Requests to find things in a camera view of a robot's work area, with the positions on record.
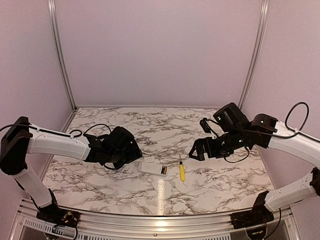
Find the white battery cover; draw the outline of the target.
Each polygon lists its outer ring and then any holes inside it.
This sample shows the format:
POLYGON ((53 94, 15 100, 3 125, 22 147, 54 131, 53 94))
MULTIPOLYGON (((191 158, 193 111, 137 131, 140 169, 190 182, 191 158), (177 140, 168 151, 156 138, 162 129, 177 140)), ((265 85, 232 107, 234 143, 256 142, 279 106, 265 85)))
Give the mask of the white battery cover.
POLYGON ((155 158, 153 156, 144 157, 144 161, 146 163, 154 163, 155 162, 155 158))

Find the white remote control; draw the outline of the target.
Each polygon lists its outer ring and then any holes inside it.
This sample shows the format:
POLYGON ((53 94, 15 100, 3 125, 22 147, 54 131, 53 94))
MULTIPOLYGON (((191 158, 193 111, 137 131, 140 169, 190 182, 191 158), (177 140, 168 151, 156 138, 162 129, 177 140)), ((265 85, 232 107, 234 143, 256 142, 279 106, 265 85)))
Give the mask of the white remote control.
POLYGON ((155 175, 155 176, 160 176, 160 177, 165 177, 167 175, 161 175, 162 166, 165 166, 165 165, 161 165, 161 164, 154 163, 154 162, 153 163, 140 162, 138 167, 137 167, 137 170, 140 173, 150 174, 150 175, 155 175))

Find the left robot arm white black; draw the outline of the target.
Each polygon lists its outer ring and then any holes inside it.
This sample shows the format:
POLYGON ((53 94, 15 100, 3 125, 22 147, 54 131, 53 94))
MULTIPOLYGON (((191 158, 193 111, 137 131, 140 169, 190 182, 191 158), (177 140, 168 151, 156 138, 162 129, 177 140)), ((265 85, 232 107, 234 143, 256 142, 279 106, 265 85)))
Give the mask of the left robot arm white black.
POLYGON ((134 135, 121 126, 100 136, 86 132, 75 135, 39 127, 21 116, 5 129, 7 132, 0 142, 1 171, 12 176, 29 194, 38 211, 53 223, 63 219, 63 211, 53 192, 27 164, 28 154, 69 157, 86 163, 98 163, 103 167, 112 164, 112 170, 118 170, 143 156, 134 135))

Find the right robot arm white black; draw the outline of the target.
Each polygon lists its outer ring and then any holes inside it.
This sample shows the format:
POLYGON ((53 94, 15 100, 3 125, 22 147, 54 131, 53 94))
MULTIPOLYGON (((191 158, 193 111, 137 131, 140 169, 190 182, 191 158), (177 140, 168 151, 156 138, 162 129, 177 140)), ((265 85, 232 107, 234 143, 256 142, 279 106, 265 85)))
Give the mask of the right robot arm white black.
POLYGON ((279 150, 295 156, 314 167, 310 173, 279 189, 259 194, 247 219, 258 224, 267 216, 267 211, 316 197, 320 194, 320 141, 300 129, 288 126, 270 115, 260 113, 252 121, 231 102, 220 108, 211 122, 223 130, 223 135, 216 138, 206 137, 194 141, 189 157, 197 161, 208 158, 226 159, 235 150, 254 146, 279 150))

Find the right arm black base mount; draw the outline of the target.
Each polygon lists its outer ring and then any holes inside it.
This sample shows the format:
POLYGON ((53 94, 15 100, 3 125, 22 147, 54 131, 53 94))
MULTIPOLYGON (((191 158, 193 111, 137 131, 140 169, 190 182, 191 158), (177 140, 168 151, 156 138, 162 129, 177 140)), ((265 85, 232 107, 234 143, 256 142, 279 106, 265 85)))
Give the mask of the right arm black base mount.
POLYGON ((232 213, 230 219, 234 229, 241 229, 266 224, 273 221, 275 217, 270 212, 247 210, 232 213))

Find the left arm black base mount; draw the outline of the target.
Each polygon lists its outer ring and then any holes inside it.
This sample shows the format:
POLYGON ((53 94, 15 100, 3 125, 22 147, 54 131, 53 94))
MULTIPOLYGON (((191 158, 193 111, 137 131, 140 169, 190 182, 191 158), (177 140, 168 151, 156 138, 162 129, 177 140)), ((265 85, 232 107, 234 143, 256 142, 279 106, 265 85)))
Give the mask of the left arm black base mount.
POLYGON ((57 226, 75 228, 78 226, 80 213, 74 210, 59 208, 54 210, 38 211, 36 214, 36 218, 49 223, 53 223, 57 226))

